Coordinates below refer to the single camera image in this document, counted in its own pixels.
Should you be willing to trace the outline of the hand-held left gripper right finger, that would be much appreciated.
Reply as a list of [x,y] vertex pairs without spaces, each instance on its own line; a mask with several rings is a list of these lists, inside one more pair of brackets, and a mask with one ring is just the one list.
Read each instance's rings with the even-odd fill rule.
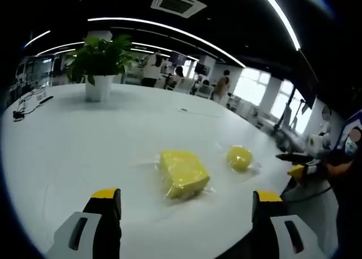
[[272,191],[253,192],[252,258],[325,258],[317,235]]

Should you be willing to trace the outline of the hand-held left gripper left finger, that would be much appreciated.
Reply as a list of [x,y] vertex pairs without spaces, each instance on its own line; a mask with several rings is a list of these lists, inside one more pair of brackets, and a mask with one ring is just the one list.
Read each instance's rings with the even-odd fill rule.
[[119,188],[97,191],[56,230],[46,258],[119,258],[121,214]]

